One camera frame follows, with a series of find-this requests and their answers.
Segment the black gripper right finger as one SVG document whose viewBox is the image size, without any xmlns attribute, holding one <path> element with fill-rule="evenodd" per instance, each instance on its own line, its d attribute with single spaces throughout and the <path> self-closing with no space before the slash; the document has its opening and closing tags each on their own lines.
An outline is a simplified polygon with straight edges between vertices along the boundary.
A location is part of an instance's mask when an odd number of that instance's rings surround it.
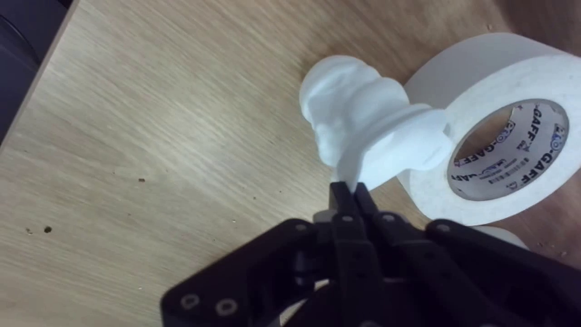
<svg viewBox="0 0 581 327">
<path fill-rule="evenodd" d="M 367 233 L 378 240 L 393 240 L 396 233 L 396 215 L 382 211 L 365 184 L 356 186 L 355 200 Z"/>
</svg>

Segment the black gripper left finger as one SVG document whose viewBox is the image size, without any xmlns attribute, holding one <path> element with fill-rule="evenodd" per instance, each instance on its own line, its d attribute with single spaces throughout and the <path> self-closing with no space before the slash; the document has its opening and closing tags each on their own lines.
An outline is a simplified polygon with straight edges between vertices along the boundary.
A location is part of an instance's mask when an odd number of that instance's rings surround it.
<svg viewBox="0 0 581 327">
<path fill-rule="evenodd" d="M 364 222 L 345 182 L 335 182 L 329 188 L 329 209 L 333 211 L 331 229 L 336 242 L 364 240 Z"/>
</svg>

